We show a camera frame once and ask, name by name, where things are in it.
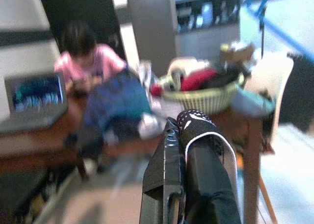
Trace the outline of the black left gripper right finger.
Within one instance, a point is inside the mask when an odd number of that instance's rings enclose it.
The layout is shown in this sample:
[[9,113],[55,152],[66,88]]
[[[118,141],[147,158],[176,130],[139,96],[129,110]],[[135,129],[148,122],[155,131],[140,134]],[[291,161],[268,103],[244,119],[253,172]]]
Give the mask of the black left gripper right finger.
[[239,224],[236,195],[224,167],[228,140],[203,112],[189,109],[177,116],[185,158],[186,224]]

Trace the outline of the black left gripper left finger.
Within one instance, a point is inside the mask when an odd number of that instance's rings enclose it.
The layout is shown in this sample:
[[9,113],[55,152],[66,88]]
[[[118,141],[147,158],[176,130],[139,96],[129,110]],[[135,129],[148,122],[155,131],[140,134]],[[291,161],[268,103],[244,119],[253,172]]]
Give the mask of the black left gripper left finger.
[[143,176],[140,224],[184,222],[185,160],[180,129],[167,118],[158,146]]

